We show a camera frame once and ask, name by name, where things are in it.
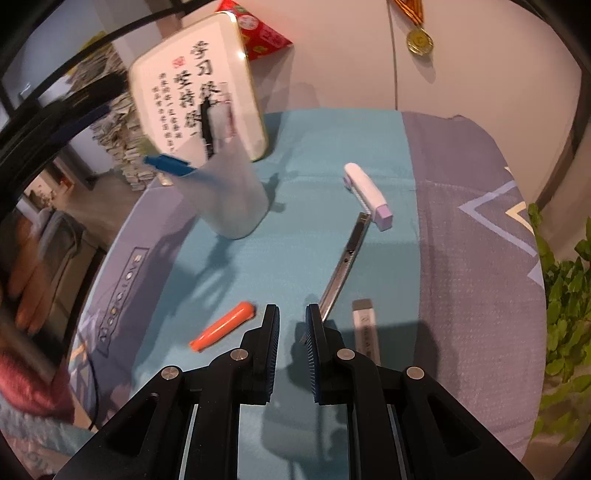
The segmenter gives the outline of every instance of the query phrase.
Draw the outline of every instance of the medal ribbon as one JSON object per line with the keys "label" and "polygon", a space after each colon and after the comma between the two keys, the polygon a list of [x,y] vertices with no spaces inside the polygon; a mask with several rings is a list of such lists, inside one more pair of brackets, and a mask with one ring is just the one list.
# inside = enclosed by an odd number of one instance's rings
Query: medal ribbon
{"label": "medal ribbon", "polygon": [[392,0],[415,25],[423,24],[422,0]]}

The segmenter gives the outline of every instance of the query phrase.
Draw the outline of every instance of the orange marker cap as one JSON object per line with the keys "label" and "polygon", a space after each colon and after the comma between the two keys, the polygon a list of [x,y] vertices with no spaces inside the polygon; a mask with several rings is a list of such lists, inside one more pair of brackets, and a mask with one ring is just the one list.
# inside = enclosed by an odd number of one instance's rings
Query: orange marker cap
{"label": "orange marker cap", "polygon": [[207,327],[198,338],[189,343],[189,346],[193,351],[200,352],[225,337],[245,321],[254,318],[255,313],[256,309],[252,303],[242,301],[213,325]]}

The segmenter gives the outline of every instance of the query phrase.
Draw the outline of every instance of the red box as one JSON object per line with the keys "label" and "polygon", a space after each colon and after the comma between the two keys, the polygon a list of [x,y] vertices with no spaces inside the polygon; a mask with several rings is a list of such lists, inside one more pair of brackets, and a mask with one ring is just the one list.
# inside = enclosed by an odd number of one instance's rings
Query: red box
{"label": "red box", "polygon": [[277,50],[293,45],[287,38],[263,23],[246,8],[233,0],[222,0],[218,12],[232,12],[238,19],[242,41],[248,60],[256,60]]}

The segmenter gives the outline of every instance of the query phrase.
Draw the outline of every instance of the gold medal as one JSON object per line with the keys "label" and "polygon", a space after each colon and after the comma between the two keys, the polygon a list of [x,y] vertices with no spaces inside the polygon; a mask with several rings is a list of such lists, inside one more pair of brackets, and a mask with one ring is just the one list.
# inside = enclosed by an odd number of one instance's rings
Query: gold medal
{"label": "gold medal", "polygon": [[408,49],[420,57],[433,51],[433,40],[422,28],[413,28],[407,35]]}
{"label": "gold medal", "polygon": [[433,39],[423,30],[422,0],[392,0],[416,25],[407,35],[408,49],[415,55],[425,56],[433,51]]}

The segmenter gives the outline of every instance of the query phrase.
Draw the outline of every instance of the bed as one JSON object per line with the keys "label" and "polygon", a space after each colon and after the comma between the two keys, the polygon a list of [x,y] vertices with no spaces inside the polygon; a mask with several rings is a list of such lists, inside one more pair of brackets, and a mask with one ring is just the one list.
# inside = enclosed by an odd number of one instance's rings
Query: bed
{"label": "bed", "polygon": [[545,363],[545,301],[535,240],[492,138],[463,118],[315,109],[266,116],[255,168],[271,208],[229,241],[174,186],[135,205],[85,305],[69,362],[72,390],[104,424],[159,369],[207,365],[262,311],[217,344],[188,342],[241,300],[281,310],[275,388],[243,407],[239,477],[344,478],[338,408],[313,403],[304,309],[318,302],[361,207],[343,187],[357,162],[394,226],[373,225],[330,319],[354,347],[351,302],[372,299],[382,365],[434,375],[516,457],[531,436]]}

